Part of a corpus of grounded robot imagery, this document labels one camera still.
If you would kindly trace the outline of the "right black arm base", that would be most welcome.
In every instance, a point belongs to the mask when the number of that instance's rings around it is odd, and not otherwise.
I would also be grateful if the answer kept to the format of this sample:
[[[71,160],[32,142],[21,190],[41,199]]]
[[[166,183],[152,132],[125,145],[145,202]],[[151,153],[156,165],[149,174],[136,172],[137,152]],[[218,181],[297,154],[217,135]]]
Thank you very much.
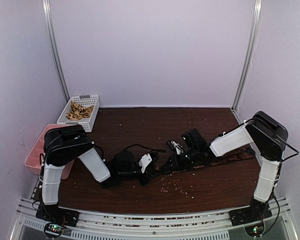
[[[261,202],[254,198],[251,199],[249,206],[231,210],[228,214],[233,227],[261,221],[272,216],[269,201]]]

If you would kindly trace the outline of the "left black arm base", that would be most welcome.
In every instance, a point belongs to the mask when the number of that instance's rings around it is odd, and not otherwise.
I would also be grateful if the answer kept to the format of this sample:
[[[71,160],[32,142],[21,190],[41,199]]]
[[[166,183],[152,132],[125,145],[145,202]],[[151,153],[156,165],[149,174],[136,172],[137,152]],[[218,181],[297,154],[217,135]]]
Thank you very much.
[[[76,227],[80,213],[76,210],[60,208],[58,204],[39,204],[35,217],[62,226]]]

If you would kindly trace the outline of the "dark red patterned tie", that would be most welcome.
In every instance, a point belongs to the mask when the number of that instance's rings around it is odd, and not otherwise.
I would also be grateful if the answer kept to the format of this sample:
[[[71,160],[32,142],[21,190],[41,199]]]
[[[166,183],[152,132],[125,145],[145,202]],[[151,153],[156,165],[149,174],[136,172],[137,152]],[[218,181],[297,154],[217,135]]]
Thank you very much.
[[[160,166],[160,175],[167,175],[172,173],[179,173],[184,171],[190,171],[194,169],[202,169],[202,168],[208,168],[208,167],[214,167],[220,164],[225,164],[231,161],[245,161],[252,159],[256,156],[256,152],[251,147],[241,147],[237,150],[233,150],[230,153],[226,153],[225,155],[221,157],[216,157],[213,155],[212,152],[199,152],[193,149],[189,149],[184,153],[198,153],[198,154],[207,154],[207,163],[205,165],[201,166],[195,166],[192,169],[189,170],[183,170],[183,171],[177,171],[177,172],[165,172],[165,164]]]

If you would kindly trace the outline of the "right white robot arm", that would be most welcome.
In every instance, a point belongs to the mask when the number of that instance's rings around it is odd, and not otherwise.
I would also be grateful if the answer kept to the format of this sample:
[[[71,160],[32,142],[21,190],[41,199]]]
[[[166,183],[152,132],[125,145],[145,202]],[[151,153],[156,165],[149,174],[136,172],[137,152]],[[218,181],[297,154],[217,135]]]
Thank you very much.
[[[225,131],[207,142],[198,129],[193,128],[181,136],[187,149],[183,150],[176,142],[168,141],[173,152],[163,165],[166,173],[181,172],[194,167],[210,167],[223,156],[242,147],[253,146],[252,151],[258,153],[261,168],[256,189],[252,197],[253,205],[246,210],[249,220],[258,220],[265,212],[265,203],[270,199],[279,180],[286,148],[297,156],[299,151],[288,143],[288,130],[278,121],[263,111],[258,111],[252,118],[229,131]]]

